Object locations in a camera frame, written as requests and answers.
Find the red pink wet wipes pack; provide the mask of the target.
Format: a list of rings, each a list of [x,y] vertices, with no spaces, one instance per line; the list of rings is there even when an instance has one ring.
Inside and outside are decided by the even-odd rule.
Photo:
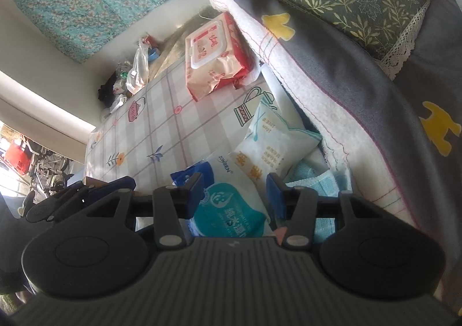
[[[230,13],[186,37],[186,88],[195,101],[226,85],[249,85],[258,75],[257,59]]]

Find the light blue towel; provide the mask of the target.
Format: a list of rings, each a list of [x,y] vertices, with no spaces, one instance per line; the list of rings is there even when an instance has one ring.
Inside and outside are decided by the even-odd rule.
[[[352,191],[351,171],[348,167],[338,171],[326,170],[322,174],[315,171],[307,161],[294,165],[284,178],[289,187],[312,188],[320,196],[337,197],[339,192]],[[316,218],[314,243],[321,243],[335,233],[335,217]]]

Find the small white plastic bag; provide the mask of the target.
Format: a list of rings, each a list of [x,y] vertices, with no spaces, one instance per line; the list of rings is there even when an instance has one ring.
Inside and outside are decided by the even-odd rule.
[[[148,51],[149,46],[142,40],[139,40],[132,69],[129,70],[126,79],[126,88],[133,95],[137,94],[142,88],[144,88],[149,81]]]

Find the white cotton swab bag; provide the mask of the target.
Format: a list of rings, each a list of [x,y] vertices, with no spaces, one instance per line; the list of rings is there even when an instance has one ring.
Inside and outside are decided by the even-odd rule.
[[[260,100],[243,141],[230,157],[263,190],[269,174],[284,177],[321,139],[316,132],[291,128],[266,100]]]

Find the pink plush toy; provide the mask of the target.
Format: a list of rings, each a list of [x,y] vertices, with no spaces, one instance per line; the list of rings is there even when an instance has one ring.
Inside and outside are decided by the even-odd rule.
[[[279,245],[282,244],[286,233],[287,227],[276,228],[276,230],[273,231],[273,234],[276,237],[276,241]]]

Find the grey white quilted blanket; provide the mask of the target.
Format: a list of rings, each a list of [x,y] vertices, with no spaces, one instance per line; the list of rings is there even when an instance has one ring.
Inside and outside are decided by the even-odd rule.
[[[442,300],[461,310],[461,9],[431,0],[413,51],[389,77],[346,35],[281,0],[210,0],[232,14],[365,199],[446,253]]]

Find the blue teal wet wipes pack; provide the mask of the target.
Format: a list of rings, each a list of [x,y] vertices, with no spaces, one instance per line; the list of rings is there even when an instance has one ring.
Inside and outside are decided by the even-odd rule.
[[[193,236],[235,239],[273,234],[257,188],[228,155],[216,153],[172,173],[172,182],[184,185],[195,173],[203,175],[204,197],[188,222]]]

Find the brown cardboard box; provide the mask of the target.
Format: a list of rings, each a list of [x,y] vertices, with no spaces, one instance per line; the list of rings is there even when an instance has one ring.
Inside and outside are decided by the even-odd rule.
[[[95,179],[93,177],[84,177],[83,184],[87,186],[93,185],[94,187],[98,188],[98,187],[106,185],[107,183],[99,179]]]

